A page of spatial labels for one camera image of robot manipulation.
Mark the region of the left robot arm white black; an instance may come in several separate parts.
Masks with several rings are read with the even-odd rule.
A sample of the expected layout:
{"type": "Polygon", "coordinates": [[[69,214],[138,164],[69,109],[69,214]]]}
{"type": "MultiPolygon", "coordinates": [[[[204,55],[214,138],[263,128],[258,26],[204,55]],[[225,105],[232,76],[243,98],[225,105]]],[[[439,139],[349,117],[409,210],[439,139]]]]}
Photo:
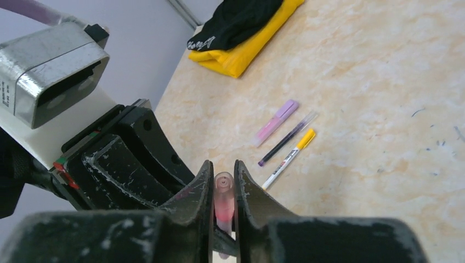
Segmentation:
{"type": "Polygon", "coordinates": [[[1,131],[1,217],[15,211],[25,185],[78,210],[153,209],[193,179],[148,103],[116,105],[70,133],[51,168],[1,131]]]}

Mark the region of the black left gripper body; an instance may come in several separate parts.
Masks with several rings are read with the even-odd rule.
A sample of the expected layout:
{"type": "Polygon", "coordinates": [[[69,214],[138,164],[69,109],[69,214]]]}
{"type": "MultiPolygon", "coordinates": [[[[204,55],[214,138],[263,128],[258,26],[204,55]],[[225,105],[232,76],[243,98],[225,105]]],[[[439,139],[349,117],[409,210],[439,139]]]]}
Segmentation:
{"type": "Polygon", "coordinates": [[[77,210],[152,209],[160,205],[156,158],[144,139],[157,122],[149,100],[117,105],[54,162],[58,189],[77,210]]]}

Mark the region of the pink pen cap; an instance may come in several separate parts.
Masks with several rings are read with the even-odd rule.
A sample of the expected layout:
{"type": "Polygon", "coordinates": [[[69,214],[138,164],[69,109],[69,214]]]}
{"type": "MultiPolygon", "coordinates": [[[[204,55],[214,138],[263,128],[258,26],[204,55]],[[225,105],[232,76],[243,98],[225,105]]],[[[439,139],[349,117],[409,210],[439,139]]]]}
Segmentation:
{"type": "Polygon", "coordinates": [[[214,212],[217,226],[231,235],[234,217],[234,178],[228,172],[214,177],[214,212]]]}

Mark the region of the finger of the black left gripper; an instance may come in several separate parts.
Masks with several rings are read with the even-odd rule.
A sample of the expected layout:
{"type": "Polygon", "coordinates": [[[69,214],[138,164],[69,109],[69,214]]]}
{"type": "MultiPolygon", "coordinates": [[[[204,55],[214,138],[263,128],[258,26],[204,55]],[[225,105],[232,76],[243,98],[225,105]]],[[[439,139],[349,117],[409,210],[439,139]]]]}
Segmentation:
{"type": "Polygon", "coordinates": [[[122,114],[116,124],[116,134],[164,188],[177,193],[194,179],[194,174],[176,153],[151,109],[126,107],[122,114]]]}
{"type": "Polygon", "coordinates": [[[176,194],[152,177],[114,134],[70,157],[65,170],[91,209],[154,209],[176,194]]]}

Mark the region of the dark purple gel pen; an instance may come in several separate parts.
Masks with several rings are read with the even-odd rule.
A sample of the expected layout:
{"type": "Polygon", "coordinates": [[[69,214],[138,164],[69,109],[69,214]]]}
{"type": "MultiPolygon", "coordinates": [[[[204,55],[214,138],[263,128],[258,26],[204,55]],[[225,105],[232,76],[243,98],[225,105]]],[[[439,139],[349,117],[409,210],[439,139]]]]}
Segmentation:
{"type": "Polygon", "coordinates": [[[318,113],[311,111],[306,115],[288,134],[286,134],[259,162],[258,165],[263,167],[277,152],[280,151],[291,139],[293,139],[301,130],[308,126],[316,117],[318,113]]]}

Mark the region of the pink highlighter pen body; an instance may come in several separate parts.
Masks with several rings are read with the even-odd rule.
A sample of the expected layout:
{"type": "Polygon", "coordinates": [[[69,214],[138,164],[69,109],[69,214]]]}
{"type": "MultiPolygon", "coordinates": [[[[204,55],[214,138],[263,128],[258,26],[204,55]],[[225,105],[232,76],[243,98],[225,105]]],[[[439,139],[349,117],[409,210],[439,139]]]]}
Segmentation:
{"type": "Polygon", "coordinates": [[[298,107],[299,102],[292,99],[287,100],[256,133],[252,141],[253,145],[259,147],[298,107]]]}

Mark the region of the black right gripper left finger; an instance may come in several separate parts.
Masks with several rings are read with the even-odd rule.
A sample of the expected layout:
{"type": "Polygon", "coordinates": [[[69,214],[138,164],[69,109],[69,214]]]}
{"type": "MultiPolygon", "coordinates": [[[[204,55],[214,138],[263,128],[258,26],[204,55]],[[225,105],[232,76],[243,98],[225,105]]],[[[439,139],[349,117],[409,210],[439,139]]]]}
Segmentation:
{"type": "Polygon", "coordinates": [[[44,212],[21,221],[1,262],[211,262],[213,164],[153,210],[44,212]]]}

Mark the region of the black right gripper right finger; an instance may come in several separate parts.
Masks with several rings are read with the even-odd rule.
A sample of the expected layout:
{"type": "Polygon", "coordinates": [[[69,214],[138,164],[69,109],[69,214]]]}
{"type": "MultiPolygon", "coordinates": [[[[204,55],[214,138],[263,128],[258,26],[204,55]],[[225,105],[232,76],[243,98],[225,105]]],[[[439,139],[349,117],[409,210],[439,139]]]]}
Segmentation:
{"type": "Polygon", "coordinates": [[[234,166],[238,262],[427,262],[414,232],[392,218],[299,216],[234,166]]]}

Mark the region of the yellow pen cap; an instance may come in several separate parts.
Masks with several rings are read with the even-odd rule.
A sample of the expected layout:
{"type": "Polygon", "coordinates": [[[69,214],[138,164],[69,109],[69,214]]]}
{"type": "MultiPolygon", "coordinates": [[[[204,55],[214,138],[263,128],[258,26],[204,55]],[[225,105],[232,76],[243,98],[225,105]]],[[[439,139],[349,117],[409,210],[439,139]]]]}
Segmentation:
{"type": "Polygon", "coordinates": [[[297,144],[296,148],[299,150],[304,149],[309,145],[309,143],[312,141],[312,139],[316,136],[316,132],[314,129],[309,129],[306,134],[302,137],[302,139],[299,141],[297,144]]]}

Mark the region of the white rainbow marker pen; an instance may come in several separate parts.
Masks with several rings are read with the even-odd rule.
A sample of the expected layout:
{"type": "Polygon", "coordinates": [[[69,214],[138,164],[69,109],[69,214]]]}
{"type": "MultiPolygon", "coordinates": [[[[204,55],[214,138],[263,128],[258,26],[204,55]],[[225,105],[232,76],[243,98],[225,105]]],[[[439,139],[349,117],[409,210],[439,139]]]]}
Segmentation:
{"type": "Polygon", "coordinates": [[[268,190],[268,188],[274,183],[279,175],[287,168],[287,166],[294,160],[294,158],[300,153],[301,149],[295,147],[286,158],[280,163],[280,165],[272,172],[267,180],[262,185],[262,189],[268,190]]]}

